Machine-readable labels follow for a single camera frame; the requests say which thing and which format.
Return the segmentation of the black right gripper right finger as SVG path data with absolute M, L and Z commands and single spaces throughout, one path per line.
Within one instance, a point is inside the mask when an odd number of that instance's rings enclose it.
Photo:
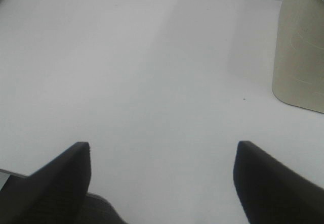
M 233 181 L 249 223 L 323 223 L 323 188 L 252 142 L 237 145 Z

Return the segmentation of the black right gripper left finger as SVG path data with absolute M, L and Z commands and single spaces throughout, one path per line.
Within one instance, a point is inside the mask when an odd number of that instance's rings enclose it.
M 32 175 L 9 178 L 1 223 L 74 223 L 90 179 L 89 143 L 75 143 Z

